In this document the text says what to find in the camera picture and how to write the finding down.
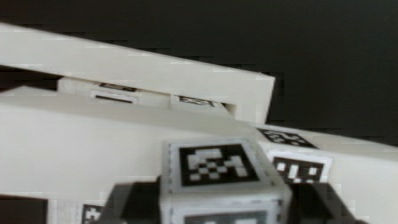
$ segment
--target black background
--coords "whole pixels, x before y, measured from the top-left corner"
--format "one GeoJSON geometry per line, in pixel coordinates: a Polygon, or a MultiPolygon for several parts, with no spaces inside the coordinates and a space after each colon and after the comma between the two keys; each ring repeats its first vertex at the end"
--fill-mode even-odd
{"type": "Polygon", "coordinates": [[[270,74],[268,124],[398,145],[396,0],[1,0],[0,21],[270,74]]]}

